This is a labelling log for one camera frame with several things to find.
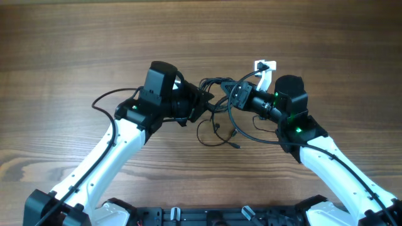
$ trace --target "wire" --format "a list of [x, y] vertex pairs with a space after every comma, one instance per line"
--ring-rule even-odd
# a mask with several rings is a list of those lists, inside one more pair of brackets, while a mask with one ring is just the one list
[[135, 95], [137, 94], [137, 92], [142, 89], [142, 87], [138, 87], [138, 88], [122, 88], [122, 89], [116, 89], [116, 90], [112, 90], [109, 91], [105, 94], [102, 94], [100, 97], [96, 98], [91, 107], [95, 110], [98, 110], [100, 112], [102, 112], [103, 114], [105, 114], [107, 116], [107, 118], [109, 118], [111, 125], [112, 125], [112, 138], [111, 141], [113, 142], [109, 142], [109, 144], [107, 145], [105, 151], [101, 154], [101, 156], [96, 160], [96, 162], [88, 169], [88, 171], [85, 172], [85, 174], [75, 183], [74, 186], [72, 186], [70, 188], [70, 190], [59, 200], [59, 202], [54, 205], [39, 221], [38, 223], [36, 223], [35, 226], [39, 226], [41, 224], [43, 224], [43, 222], [46, 221], [47, 218], [50, 217], [50, 215], [52, 215], [58, 208], [60, 208], [60, 206], [65, 202], [66, 199], [69, 198], [69, 196], [71, 194], [73, 194], [77, 188], [81, 185], [81, 183], [91, 174], [91, 172], [96, 168], [96, 166], [103, 160], [103, 158], [106, 156], [106, 154], [109, 152], [109, 150], [112, 148], [113, 144], [114, 144], [114, 140], [116, 138], [116, 124], [114, 123], [114, 119], [113, 117], [104, 109], [101, 109], [100, 107], [95, 106], [95, 104], [100, 101], [103, 97], [109, 95], [109, 94], [113, 94], [115, 92], [120, 92], [120, 91], [127, 91], [127, 90], [135, 90], [135, 93], [130, 97], [130, 98], [134, 98]]
[[229, 114], [229, 119], [231, 120], [233, 126], [237, 129], [238, 132], [240, 132], [243, 136], [253, 140], [253, 141], [257, 141], [260, 143], [265, 143], [265, 144], [277, 144], [277, 145], [287, 145], [287, 146], [299, 146], [299, 147], [306, 147], [306, 148], [311, 148], [314, 149], [316, 151], [320, 151], [321, 153], [324, 153], [328, 156], [330, 156], [332, 159], [336, 160], [339, 164], [341, 164], [348, 172], [350, 172], [354, 178], [356, 178], [356, 180], [366, 189], [366, 191], [371, 195], [371, 197], [378, 203], [378, 205], [381, 207], [381, 209], [383, 209], [383, 212], [385, 213], [385, 215], [387, 216], [388, 220], [391, 222], [391, 225], [397, 226], [398, 224], [395, 222], [394, 218], [391, 216], [390, 212], [386, 209], [384, 203], [378, 198], [378, 195], [376, 193], [374, 193], [370, 187], [362, 180], [362, 178], [360, 178], [359, 175], [357, 175], [353, 169], [351, 169], [346, 163], [344, 163], [342, 160], [340, 160], [336, 155], [313, 145], [309, 145], [309, 144], [298, 144], [298, 143], [291, 143], [291, 142], [279, 142], [279, 141], [267, 141], [267, 140], [262, 140], [262, 139], [258, 139], [256, 137], [250, 136], [248, 135], [246, 132], [244, 132], [234, 121], [233, 115], [232, 115], [232, 111], [231, 108], [229, 107], [230, 104], [232, 103], [232, 97], [233, 94], [235, 93], [235, 91], [237, 90], [238, 86], [240, 85], [240, 83], [242, 83], [243, 81], [245, 81], [245, 79], [255, 75], [256, 73], [262, 72], [264, 70], [267, 70], [267, 67], [261, 68], [259, 70], [256, 70], [255, 72], [251, 72], [249, 74], [247, 74], [246, 76], [244, 76], [243, 78], [241, 78], [239, 81], [237, 81], [237, 83], [235, 84], [234, 88], [232, 89], [231, 94], [229, 95], [229, 99], [227, 101], [227, 112]]
[[269, 130], [266, 130], [266, 129], [260, 129], [260, 128], [258, 128], [258, 127], [256, 126], [255, 122], [254, 122], [254, 119], [255, 119], [256, 117], [259, 117], [259, 115], [253, 116], [253, 126], [254, 126], [254, 128], [256, 128], [256, 129], [259, 130], [259, 131], [275, 132], [275, 131], [269, 131]]
[[[223, 78], [223, 77], [217, 77], [217, 78], [203, 78], [200, 81], [199, 88], [203, 91], [210, 92], [211, 86], [213, 84], [220, 85], [222, 82], [234, 82], [232, 78]], [[212, 112], [212, 109], [215, 107], [215, 105], [211, 103], [207, 103], [207, 109]], [[217, 107], [215, 113], [222, 113], [226, 112], [227, 106], [226, 104], [223, 104], [219, 107]]]
[[[239, 148], [241, 148], [240, 145], [232, 143], [232, 142], [229, 142], [229, 140], [233, 137], [233, 133], [227, 139], [224, 139], [217, 132], [218, 128], [217, 128], [215, 120], [214, 120], [215, 119], [216, 108], [218, 108], [225, 101], [227, 101], [227, 96], [225, 96], [225, 97], [221, 98], [220, 100], [218, 100], [218, 102], [214, 105], [214, 108], [212, 109], [212, 114], [211, 114], [210, 119], [203, 120], [198, 124], [198, 126], [197, 126], [197, 139], [202, 145], [207, 146], [207, 147], [217, 147], [217, 146], [220, 146], [220, 145], [223, 145], [223, 144], [227, 143], [227, 144], [231, 145], [233, 148], [239, 149]], [[214, 134], [222, 141], [221, 143], [207, 144], [207, 143], [204, 143], [203, 141], [201, 141], [200, 136], [198, 134], [198, 130], [200, 129], [201, 124], [206, 122], [206, 121], [212, 121], [212, 128], [214, 129]]]

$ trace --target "white connector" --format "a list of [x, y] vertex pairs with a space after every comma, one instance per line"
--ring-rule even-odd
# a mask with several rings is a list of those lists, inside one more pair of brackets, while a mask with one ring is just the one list
[[267, 62], [265, 60], [256, 60], [254, 62], [254, 71], [258, 70], [258, 63], [263, 63], [269, 67], [269, 69], [263, 71], [263, 72], [258, 72], [256, 75], [261, 75], [261, 80], [259, 81], [257, 85], [257, 91], [263, 90], [267, 91], [269, 88], [269, 85], [271, 85], [272, 81], [272, 71], [276, 70], [276, 61], [270, 61]]

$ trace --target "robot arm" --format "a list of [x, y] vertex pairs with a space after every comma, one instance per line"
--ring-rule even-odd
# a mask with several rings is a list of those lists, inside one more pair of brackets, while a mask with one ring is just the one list
[[[161, 127], [164, 118], [186, 126], [187, 121], [195, 122], [207, 110], [206, 103], [213, 97], [184, 80], [173, 65], [152, 62], [138, 99], [127, 99], [116, 108], [115, 140], [111, 141], [111, 125], [84, 161], [49, 194], [35, 190], [25, 203], [23, 225], [36, 225], [52, 208], [57, 209], [43, 222], [46, 225], [110, 225], [110, 222], [125, 225], [130, 216], [128, 211], [118, 207], [95, 209], [112, 179]], [[74, 188], [110, 142], [113, 145], [102, 161]], [[75, 192], [60, 203], [71, 189]]]
[[[258, 64], [260, 67], [265, 65], [265, 68], [273, 65], [276, 69], [276, 62], [258, 61], [255, 63], [255, 70], [258, 69]], [[271, 81], [266, 76], [262, 76], [261, 82]], [[363, 225], [364, 222], [375, 220], [395, 225], [390, 218], [396, 218], [395, 210], [399, 208], [396, 205], [396, 197], [376, 185], [349, 161], [325, 129], [308, 115], [307, 93], [304, 91], [302, 78], [294, 75], [280, 77], [275, 83], [274, 94], [266, 92], [267, 86], [262, 90], [261, 82], [259, 85], [250, 82], [225, 82], [221, 87], [227, 95], [232, 95], [231, 102], [234, 107], [255, 112], [277, 123], [276, 135], [279, 139], [277, 144], [280, 144], [286, 153], [292, 154], [299, 163], [303, 163], [317, 174], [349, 212], [345, 214], [333, 205], [324, 204], [325, 208], [316, 207], [306, 211], [309, 223], [358, 225], [360, 221]]]

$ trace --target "wood grain surface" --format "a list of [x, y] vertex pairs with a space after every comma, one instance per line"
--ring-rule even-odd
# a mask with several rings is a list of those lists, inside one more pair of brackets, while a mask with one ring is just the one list
[[[103, 136], [109, 122], [91, 102], [142, 85], [153, 60], [176, 65], [192, 83], [239, 79], [253, 61], [276, 60], [273, 81], [303, 77], [311, 115], [365, 174], [402, 197], [401, 10], [400, 1], [297, 0], [0, 7], [0, 225], [21, 225], [28, 195], [49, 191]], [[129, 95], [99, 105], [113, 112]], [[276, 140], [253, 128], [252, 113], [234, 116], [248, 133]], [[222, 135], [232, 129], [226, 114], [217, 122]], [[196, 126], [164, 124], [101, 200], [240, 207], [321, 194], [338, 202], [280, 147], [237, 135], [241, 149], [207, 148]], [[211, 131], [203, 125], [202, 139], [217, 142]]]

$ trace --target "wooden table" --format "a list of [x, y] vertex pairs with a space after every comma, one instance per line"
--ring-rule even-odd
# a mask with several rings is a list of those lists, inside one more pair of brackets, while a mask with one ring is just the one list
[[[1, 7], [0, 225], [20, 225], [28, 195], [49, 191], [103, 136], [109, 121], [91, 102], [108, 90], [142, 85], [153, 60], [176, 65], [191, 83], [239, 79], [253, 61], [276, 60], [273, 81], [303, 77], [311, 115], [363, 172], [402, 197], [401, 9], [389, 1], [299, 0]], [[211, 92], [223, 96], [218, 87]], [[99, 105], [114, 112], [129, 95]], [[254, 114], [234, 115], [253, 136], [276, 140], [253, 128]], [[232, 129], [227, 114], [217, 122], [223, 135]], [[338, 202], [280, 147], [237, 135], [241, 149], [207, 148], [196, 126], [164, 124], [101, 200], [241, 207], [321, 194]], [[201, 138], [217, 142], [210, 127], [201, 127]]]

